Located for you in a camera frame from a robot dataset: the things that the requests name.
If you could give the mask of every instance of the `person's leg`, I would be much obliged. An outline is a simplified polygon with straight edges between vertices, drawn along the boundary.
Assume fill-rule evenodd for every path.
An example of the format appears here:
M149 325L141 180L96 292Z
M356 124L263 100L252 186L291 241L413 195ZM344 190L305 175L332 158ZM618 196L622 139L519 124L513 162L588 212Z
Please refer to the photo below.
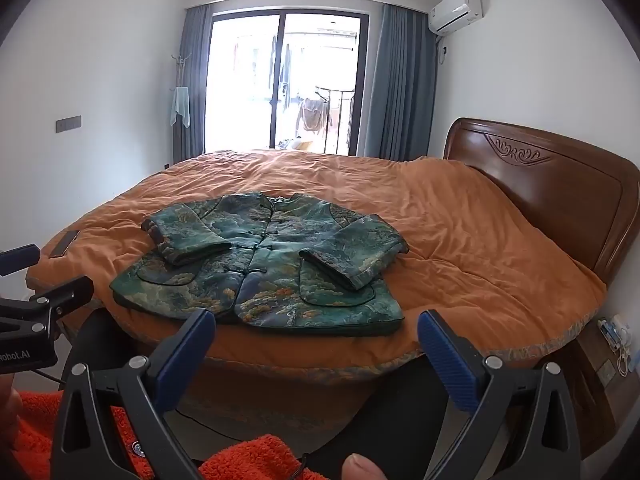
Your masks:
M426 357L389 374L353 420L311 453L306 466L340 480L344 460L357 453L388 480L422 480L447 409L447 392Z
M90 370L109 370L124 366L134 355L135 340L118 326L106 308L100 308L94 310L80 327L61 379L66 381L77 363L86 363Z

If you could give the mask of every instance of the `air conditioner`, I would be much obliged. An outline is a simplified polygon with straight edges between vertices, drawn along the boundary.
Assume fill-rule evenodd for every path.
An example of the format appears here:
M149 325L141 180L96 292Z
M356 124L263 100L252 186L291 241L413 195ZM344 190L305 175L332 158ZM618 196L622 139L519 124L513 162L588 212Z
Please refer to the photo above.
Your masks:
M429 28L438 36L446 36L480 18L480 0L442 0L429 13Z

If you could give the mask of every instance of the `glass pane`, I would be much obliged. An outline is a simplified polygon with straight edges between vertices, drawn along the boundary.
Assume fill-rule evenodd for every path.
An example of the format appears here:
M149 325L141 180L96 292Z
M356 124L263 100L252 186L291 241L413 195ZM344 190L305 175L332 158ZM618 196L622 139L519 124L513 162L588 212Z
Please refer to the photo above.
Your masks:
M251 16L213 24L205 150L269 147L273 64L279 16Z
M287 14L276 148L348 155L359 31L359 18Z

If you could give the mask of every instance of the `wooden nightstand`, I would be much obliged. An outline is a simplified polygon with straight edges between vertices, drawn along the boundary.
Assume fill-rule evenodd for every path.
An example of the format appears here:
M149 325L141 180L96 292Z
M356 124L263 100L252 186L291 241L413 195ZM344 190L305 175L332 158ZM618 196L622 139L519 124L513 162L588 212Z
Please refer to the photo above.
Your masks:
M619 374L618 356L610 350L596 320L545 361L555 361L562 367L574 402L582 457L587 457L619 430L640 396L640 377L635 371L626 378ZM612 375L606 386L598 378L603 366L606 368L601 375L606 376L603 372L607 369Z

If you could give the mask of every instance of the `human hand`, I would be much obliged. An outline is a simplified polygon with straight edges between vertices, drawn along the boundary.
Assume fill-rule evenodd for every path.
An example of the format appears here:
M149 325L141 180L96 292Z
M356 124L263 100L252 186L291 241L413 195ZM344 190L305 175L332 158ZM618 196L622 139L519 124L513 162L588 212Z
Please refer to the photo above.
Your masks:
M22 399L13 388L14 375L0 375L0 444L14 443Z
M342 480L386 480L386 476L368 458L352 454L342 464Z

